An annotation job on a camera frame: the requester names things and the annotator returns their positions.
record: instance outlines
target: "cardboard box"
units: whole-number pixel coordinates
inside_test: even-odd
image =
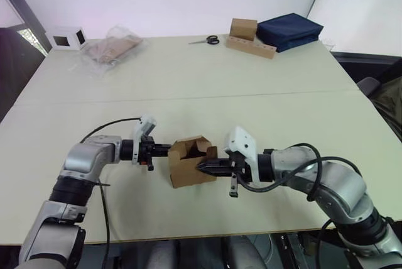
[[[170,179],[173,188],[215,181],[216,177],[197,169],[206,159],[215,159],[218,149],[203,137],[196,136],[176,141],[168,152]]]
[[[256,19],[232,19],[230,36],[254,41],[257,32]]]
[[[262,43],[255,43],[253,41],[243,40],[230,36],[226,40],[226,46],[239,51],[259,55],[272,59],[275,55],[276,47],[265,45]]]

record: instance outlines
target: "white tabletop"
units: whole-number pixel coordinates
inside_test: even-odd
[[[144,113],[157,119],[157,142],[204,135],[221,156],[224,136],[235,125],[255,137],[260,151],[311,143],[323,156],[353,161],[379,212],[402,219],[397,207],[402,144],[359,91],[17,105],[0,124],[1,243],[22,243],[66,154],[84,134],[110,120]],[[128,138],[133,125],[110,126],[102,133]],[[265,194],[240,188],[238,199],[228,195],[228,178],[173,189],[166,158],[155,160],[154,172],[130,163],[109,165],[101,179],[111,184],[106,197],[112,240],[317,229],[327,220],[305,194],[283,187]],[[105,241],[98,188],[88,207],[86,242]]]
[[[148,47],[101,79],[73,69],[78,52],[51,51],[16,104],[140,101],[357,90],[319,42],[270,60],[221,43],[189,45],[204,36],[147,39]]]

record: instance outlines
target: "clear plastic bag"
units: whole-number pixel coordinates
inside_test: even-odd
[[[122,26],[111,28],[104,39],[88,41],[81,49],[74,70],[102,77],[107,71],[146,47],[146,42]]]

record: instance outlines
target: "floor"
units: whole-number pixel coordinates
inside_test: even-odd
[[[267,234],[249,235],[261,257],[266,259],[266,267],[283,268],[278,248]],[[220,238],[181,239],[180,269],[227,269],[222,261]],[[138,243],[112,244],[107,268],[140,269],[144,268],[153,245],[152,241]],[[86,245],[78,269],[100,268],[104,254],[104,245]],[[347,268],[343,250],[324,243],[321,249],[321,264],[325,269]],[[300,268],[315,268],[314,256],[305,256]]]

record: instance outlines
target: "navy blue bag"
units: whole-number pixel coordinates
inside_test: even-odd
[[[258,23],[257,37],[277,52],[318,40],[323,26],[295,13]]]

